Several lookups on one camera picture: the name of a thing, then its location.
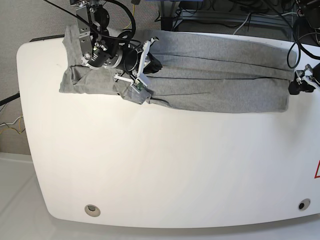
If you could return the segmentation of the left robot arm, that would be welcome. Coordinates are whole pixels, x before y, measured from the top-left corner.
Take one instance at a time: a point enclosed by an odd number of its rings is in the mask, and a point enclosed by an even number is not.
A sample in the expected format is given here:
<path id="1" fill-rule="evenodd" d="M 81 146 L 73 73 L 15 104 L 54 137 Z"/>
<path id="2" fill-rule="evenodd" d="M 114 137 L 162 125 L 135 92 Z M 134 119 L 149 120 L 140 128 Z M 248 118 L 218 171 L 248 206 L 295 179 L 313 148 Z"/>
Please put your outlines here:
<path id="1" fill-rule="evenodd" d="M 293 24 L 294 33 L 298 40 L 309 37 L 316 45 L 320 44 L 320 2 L 318 0 L 297 0 L 296 11 L 298 19 Z M 299 95 L 301 92 L 312 93 L 320 89 L 320 65 L 307 64 L 302 70 L 294 71 L 294 79 L 290 82 L 290 95 Z"/>

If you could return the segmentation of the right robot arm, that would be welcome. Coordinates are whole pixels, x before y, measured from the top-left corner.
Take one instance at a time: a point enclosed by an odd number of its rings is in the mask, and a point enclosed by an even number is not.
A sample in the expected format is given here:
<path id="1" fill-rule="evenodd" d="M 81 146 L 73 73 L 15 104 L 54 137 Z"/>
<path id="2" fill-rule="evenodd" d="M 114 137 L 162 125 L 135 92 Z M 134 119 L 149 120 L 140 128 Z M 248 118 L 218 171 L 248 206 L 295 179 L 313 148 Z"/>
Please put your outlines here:
<path id="1" fill-rule="evenodd" d="M 162 64 L 151 53 L 152 44 L 158 41 L 153 37 L 145 42 L 135 40 L 136 21 L 133 13 L 121 2 L 112 4 L 125 11 L 131 27 L 112 36 L 108 30 L 110 15 L 104 8 L 104 0 L 71 0 L 75 7 L 75 18 L 79 31 L 82 63 L 93 70 L 100 68 L 117 69 L 128 76 L 129 81 L 145 84 L 142 75 L 155 74 Z"/>

